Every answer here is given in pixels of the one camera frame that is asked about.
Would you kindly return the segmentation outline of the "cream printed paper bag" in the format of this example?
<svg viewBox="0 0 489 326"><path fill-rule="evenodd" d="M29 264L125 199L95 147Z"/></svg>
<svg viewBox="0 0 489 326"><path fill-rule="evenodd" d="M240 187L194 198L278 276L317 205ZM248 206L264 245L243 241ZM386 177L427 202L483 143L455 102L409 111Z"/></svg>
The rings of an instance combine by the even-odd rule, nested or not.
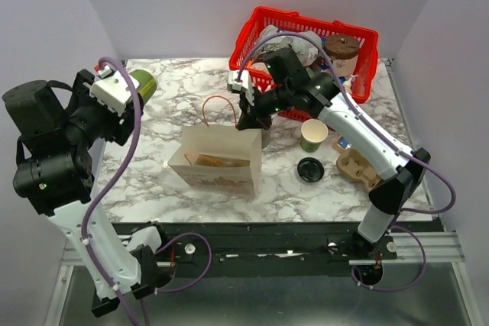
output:
<svg viewBox="0 0 489 326"><path fill-rule="evenodd" d="M259 191L262 132L235 125L184 126L168 166L196 190L253 199Z"/></svg>

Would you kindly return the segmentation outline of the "brown cardboard cup carrier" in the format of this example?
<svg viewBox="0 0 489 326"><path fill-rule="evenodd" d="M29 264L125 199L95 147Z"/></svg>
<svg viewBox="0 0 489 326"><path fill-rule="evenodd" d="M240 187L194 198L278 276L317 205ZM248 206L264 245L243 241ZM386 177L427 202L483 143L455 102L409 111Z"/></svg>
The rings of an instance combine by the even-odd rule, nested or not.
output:
<svg viewBox="0 0 489 326"><path fill-rule="evenodd" d="M344 177L360 182L366 192L383 182L375 168L354 148L344 150L336 160L336 166Z"/></svg>

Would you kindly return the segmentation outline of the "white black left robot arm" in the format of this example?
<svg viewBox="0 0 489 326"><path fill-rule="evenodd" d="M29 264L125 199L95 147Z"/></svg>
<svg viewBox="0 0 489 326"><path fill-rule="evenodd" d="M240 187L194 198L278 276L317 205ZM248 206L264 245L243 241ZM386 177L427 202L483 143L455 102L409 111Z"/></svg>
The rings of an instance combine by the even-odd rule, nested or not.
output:
<svg viewBox="0 0 489 326"><path fill-rule="evenodd" d="M71 97L62 106L54 91L65 88ZM170 249L161 224L143 224L123 242L103 208L91 207L90 148L97 140L132 143L134 123L155 89L146 71L123 76L106 66L96 74L79 71L70 86L34 80L2 97L20 132L14 189L76 249L95 284L96 317L114 311L121 295L143 299L170 280L157 265Z"/></svg>

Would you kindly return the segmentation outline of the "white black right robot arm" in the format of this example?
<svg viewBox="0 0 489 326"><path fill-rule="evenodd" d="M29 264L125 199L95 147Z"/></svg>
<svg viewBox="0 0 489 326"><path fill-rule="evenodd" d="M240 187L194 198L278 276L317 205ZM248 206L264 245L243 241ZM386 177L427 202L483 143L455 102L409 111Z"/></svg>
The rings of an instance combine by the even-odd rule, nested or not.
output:
<svg viewBox="0 0 489 326"><path fill-rule="evenodd" d="M264 62L276 84L266 92L260 92L244 73L234 71L228 75L228 90L240 95L237 128L267 130L272 115L295 108L343 135L381 178L368 195L371 206L351 240L357 257L371 257L379 250L379 240L403 204L421 183L430 154L394 139L350 95L343 95L329 74L310 76L291 49L269 53Z"/></svg>

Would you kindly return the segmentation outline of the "green paper coffee cup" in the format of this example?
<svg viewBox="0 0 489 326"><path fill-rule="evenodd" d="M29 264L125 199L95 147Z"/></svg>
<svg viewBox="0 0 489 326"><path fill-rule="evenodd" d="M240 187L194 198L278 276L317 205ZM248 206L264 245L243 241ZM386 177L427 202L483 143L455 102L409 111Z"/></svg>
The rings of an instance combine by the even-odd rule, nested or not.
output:
<svg viewBox="0 0 489 326"><path fill-rule="evenodd" d="M129 75L139 83L137 92L140 96L141 104L146 105L157 90L157 80L150 72L144 69L133 70Z"/></svg>

